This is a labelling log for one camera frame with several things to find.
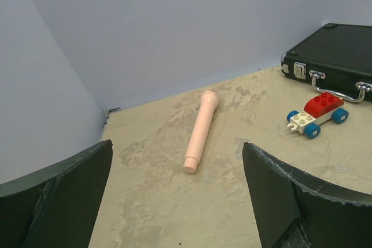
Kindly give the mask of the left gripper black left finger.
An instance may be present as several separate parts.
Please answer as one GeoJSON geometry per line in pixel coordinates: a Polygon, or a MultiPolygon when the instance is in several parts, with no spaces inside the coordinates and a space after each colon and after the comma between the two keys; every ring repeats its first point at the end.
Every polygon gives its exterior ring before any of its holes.
{"type": "Polygon", "coordinates": [[[101,141],[1,184],[1,247],[88,247],[112,157],[101,141]]]}

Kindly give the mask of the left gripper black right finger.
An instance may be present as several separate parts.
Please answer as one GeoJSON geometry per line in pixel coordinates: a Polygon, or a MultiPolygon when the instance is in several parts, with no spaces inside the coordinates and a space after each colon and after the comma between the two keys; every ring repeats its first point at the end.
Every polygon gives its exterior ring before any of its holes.
{"type": "Polygon", "coordinates": [[[371,195],[246,142],[242,159],[262,247],[371,247],[371,195]]]}

